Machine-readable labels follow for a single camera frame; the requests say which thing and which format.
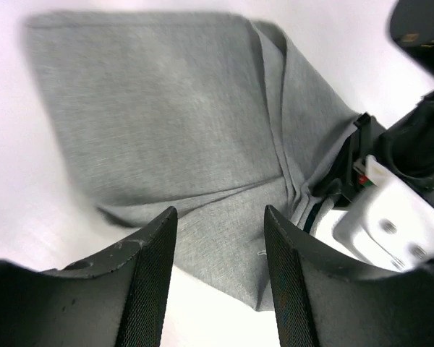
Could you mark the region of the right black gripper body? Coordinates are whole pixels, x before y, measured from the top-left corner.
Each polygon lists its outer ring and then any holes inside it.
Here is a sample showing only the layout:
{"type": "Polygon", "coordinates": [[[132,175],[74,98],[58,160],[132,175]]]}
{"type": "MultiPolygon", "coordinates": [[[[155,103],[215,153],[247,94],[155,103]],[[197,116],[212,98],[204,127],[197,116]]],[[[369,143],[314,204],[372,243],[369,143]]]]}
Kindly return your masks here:
{"type": "Polygon", "coordinates": [[[368,113],[354,126],[329,172],[313,186],[313,196],[333,197],[336,207],[347,209],[370,184],[365,159],[372,155],[434,207],[434,91],[389,129],[368,113]]]}

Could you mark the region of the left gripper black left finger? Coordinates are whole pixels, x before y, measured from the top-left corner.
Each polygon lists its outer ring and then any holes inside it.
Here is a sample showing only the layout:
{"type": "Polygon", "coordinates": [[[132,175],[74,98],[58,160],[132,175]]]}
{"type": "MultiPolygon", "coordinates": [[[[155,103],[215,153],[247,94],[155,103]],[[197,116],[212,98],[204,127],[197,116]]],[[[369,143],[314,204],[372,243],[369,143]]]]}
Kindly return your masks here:
{"type": "Polygon", "coordinates": [[[0,260],[0,346],[159,346],[177,211],[61,270],[0,260]]]}

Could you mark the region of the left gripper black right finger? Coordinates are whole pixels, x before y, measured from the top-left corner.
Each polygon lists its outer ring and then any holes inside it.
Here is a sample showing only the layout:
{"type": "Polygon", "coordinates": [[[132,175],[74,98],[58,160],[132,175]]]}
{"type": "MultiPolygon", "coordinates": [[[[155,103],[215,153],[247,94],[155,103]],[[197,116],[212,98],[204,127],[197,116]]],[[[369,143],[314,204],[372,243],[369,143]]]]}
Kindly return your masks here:
{"type": "Polygon", "coordinates": [[[360,262],[270,205],[264,234],[282,346],[434,346],[434,264],[395,273],[360,262]]]}

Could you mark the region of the grey cloth napkin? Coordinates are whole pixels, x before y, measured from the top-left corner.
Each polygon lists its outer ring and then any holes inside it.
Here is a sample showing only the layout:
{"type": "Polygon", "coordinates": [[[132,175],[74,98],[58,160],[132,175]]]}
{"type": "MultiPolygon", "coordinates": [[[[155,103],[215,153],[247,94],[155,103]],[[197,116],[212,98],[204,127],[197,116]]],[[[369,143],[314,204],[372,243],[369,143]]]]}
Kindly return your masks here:
{"type": "Polygon", "coordinates": [[[53,12],[24,40],[77,187],[123,226],[175,207],[176,266],[271,310],[265,207],[304,225],[357,118],[286,34],[226,13],[53,12]]]}

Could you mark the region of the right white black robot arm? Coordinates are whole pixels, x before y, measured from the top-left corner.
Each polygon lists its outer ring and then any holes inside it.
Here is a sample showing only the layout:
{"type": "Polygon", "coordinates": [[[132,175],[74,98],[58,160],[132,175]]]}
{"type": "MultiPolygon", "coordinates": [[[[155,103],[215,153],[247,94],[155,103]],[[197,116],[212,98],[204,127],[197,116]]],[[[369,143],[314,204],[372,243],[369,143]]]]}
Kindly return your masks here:
{"type": "MultiPolygon", "coordinates": [[[[389,35],[409,58],[434,76],[434,1],[398,1],[389,35]]],[[[373,155],[434,207],[434,91],[389,129],[368,113],[354,126],[330,171],[311,189],[313,196],[335,197],[337,207],[347,208],[371,184],[365,158],[373,155]]]]}

